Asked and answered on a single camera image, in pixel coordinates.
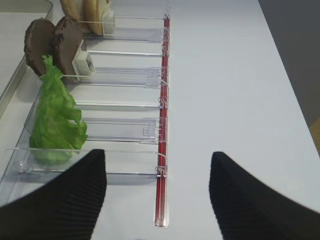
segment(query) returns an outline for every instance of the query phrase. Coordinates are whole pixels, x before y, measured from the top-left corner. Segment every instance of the plastic compartment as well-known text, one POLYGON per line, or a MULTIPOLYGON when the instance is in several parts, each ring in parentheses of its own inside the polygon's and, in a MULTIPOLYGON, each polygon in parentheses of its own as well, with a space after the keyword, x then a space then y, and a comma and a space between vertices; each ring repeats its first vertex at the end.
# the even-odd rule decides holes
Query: plastic compartment
POLYGON ((121 55, 142 55, 149 57, 162 57, 164 36, 159 36, 159 41, 154 42, 152 36, 145 36, 146 42, 130 41, 138 39, 137 33, 128 32, 127 39, 115 39, 114 36, 102 37, 94 34, 86 36, 86 48, 91 54, 121 54, 121 55))
POLYGON ((81 23, 102 24, 103 36, 87 33, 86 40, 130 41, 160 44, 168 41, 168 29, 164 27, 162 19, 118 17, 115 23, 90 22, 81 23), (108 33, 108 28, 115 25, 113 33, 108 33))
POLYGON ((166 84, 162 76, 167 72, 164 67, 96 67, 93 76, 66 76, 81 85, 159 88, 166 84))
POLYGON ((160 109, 164 106, 160 89, 83 86, 75 87, 71 94, 77 105, 105 107, 148 107, 160 109))
POLYGON ((116 17, 163 19, 170 15, 171 0, 113 0, 116 17))
POLYGON ((143 54, 118 54, 118 53, 91 53, 93 64, 96 68, 104 69, 149 69, 161 68, 162 56, 149 56, 143 54))
MULTIPOLYGON (((73 151, 72 158, 62 165, 43 165, 34 158, 34 153, 39 155, 65 152, 71 150, 8 150, 7 154, 11 155, 11 158, 0 182, 0 205, 40 188, 88 153, 86 150, 73 151)), ((137 225, 136 230, 140 231, 134 234, 143 233, 145 228, 152 228, 157 179, 167 177, 167 166, 158 167, 159 156, 156 152, 105 151, 107 191, 95 229, 96 239, 100 239, 98 236, 131 239, 120 236, 128 234, 133 225, 137 225), (137 217, 139 222, 132 222, 137 217), (121 222, 120 229, 114 228, 118 221, 121 222)))
MULTIPOLYGON (((158 144, 166 142, 160 129, 167 128, 166 118, 83 118, 87 123, 87 141, 137 142, 158 144)), ((25 126, 25 138, 29 140, 34 122, 25 126)))

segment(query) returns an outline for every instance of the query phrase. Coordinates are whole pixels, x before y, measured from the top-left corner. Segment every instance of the clear plastic tray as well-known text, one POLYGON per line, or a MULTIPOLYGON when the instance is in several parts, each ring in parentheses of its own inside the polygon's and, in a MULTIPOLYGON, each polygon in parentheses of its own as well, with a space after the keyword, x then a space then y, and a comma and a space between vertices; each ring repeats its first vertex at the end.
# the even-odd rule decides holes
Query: clear plastic tray
POLYGON ((160 88, 166 67, 96 67, 93 76, 66 75, 81 85, 160 88))
POLYGON ((39 165, 30 149, 33 103, 0 182, 0 204, 48 182, 91 149, 106 152, 106 202, 93 240, 144 239, 147 226, 166 227, 170 0, 114 0, 115 32, 86 34, 93 76, 67 85, 88 124, 88 141, 65 165, 39 165))
MULTIPOLYGON (((72 158, 62 165, 43 165, 34 158, 34 154, 45 156, 47 153, 65 152, 71 150, 29 148, 7 150, 6 154, 11 158, 0 182, 0 205, 8 204, 40 188, 89 151, 72 151, 72 158)), ((119 238, 126 231, 117 231, 114 226, 120 221, 121 229, 129 230, 132 224, 136 224, 131 221, 138 215, 140 227, 137 229, 152 227, 156 210, 157 179, 167 177, 167 166, 158 166, 159 156, 157 152, 105 151, 107 191, 95 234, 100 235, 102 232, 102 236, 107 235, 111 237, 110 239, 131 239, 119 238), (125 218, 121 217, 124 210, 126 210, 125 218)))

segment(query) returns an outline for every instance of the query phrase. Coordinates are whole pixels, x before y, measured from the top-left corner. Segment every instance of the gray wall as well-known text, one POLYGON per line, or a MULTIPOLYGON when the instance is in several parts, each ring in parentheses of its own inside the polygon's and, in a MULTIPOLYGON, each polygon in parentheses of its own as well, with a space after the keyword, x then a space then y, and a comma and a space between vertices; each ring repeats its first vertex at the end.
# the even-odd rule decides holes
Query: gray wall
POLYGON ((320 118, 320 0, 259 2, 310 126, 320 118))

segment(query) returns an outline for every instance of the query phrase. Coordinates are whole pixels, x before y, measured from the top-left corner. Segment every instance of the lettuce leaf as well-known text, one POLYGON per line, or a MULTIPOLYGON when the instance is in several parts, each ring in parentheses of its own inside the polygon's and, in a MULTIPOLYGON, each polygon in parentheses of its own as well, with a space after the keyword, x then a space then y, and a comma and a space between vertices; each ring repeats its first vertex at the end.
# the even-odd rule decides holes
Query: lettuce leaf
MULTIPOLYGON (((87 124, 81 121, 81 110, 64 86, 62 72, 53 65, 52 56, 43 56, 46 75, 41 77, 41 95, 30 137, 30 147, 37 149, 80 150, 88 138, 87 124)), ((63 164, 72 151, 34 151, 35 159, 43 164, 63 164)))

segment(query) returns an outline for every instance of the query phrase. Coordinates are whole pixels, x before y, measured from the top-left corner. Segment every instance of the white table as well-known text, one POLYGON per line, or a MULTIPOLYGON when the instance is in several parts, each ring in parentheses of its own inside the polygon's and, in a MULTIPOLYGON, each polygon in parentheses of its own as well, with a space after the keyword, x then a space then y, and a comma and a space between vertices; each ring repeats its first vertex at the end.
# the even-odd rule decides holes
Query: white table
MULTIPOLYGON (((222 239, 208 191, 214 151, 320 212, 319 156, 258 1, 174 0, 171 10, 170 222, 132 240, 222 239)), ((34 91, 22 82, 4 113, 1 154, 31 106, 22 89, 34 91)))

